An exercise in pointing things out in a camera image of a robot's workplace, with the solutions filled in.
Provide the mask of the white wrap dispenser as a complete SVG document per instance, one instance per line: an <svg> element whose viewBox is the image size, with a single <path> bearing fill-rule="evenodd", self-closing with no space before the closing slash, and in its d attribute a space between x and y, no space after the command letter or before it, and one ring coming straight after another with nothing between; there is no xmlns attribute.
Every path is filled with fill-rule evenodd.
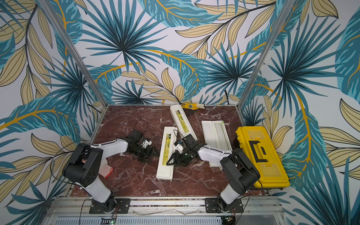
<svg viewBox="0 0 360 225"><path fill-rule="evenodd" d="M167 162L173 154L173 145L176 141L177 127L164 127L160 156L157 167L156 178L158 180L172 181L174 166L168 166Z"/></svg>
<svg viewBox="0 0 360 225"><path fill-rule="evenodd" d="M197 141L198 138L190 125L190 122L182 108L181 105L172 105L170 106L171 116L174 120L176 127L179 132L184 136L192 135L192 137Z"/></svg>
<svg viewBox="0 0 360 225"><path fill-rule="evenodd" d="M208 161L210 167L219 167L222 170L220 160L232 152L230 139L223 121L202 121L202 129L205 146L199 151L199 157Z"/></svg>

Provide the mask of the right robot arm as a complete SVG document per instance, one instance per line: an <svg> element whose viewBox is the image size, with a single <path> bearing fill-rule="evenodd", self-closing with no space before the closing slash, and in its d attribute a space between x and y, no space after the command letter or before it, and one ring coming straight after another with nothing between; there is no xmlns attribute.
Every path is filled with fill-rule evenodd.
<svg viewBox="0 0 360 225"><path fill-rule="evenodd" d="M219 200L224 205L233 204L261 178L259 171L241 148L224 151L201 144L200 147L182 153L176 150L166 164L186 167L195 157L223 168L228 185L220 193Z"/></svg>

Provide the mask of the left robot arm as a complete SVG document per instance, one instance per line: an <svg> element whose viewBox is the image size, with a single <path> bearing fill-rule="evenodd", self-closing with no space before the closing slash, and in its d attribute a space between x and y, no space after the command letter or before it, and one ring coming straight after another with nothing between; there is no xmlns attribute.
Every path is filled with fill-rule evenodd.
<svg viewBox="0 0 360 225"><path fill-rule="evenodd" d="M159 156L152 141L140 142L132 138L115 139L101 144L77 145L64 166L62 175L74 184L82 187L96 203L115 204L112 192L99 178L101 161L121 153L131 153L140 162L149 161L149 157Z"/></svg>

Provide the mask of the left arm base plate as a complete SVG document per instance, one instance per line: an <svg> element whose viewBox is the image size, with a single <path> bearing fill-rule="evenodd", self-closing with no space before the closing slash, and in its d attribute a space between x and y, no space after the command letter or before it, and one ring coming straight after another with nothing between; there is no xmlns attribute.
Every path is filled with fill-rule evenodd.
<svg viewBox="0 0 360 225"><path fill-rule="evenodd" d="M129 198L110 199L105 203L92 200L90 214L127 214L130 207Z"/></svg>

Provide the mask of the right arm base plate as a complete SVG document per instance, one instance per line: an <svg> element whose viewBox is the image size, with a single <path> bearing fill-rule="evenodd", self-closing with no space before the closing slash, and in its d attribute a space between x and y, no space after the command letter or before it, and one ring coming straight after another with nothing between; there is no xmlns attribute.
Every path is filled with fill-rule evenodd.
<svg viewBox="0 0 360 225"><path fill-rule="evenodd" d="M232 203L227 204L221 198L205 198L206 213L242 213L244 212L241 199L237 198Z"/></svg>

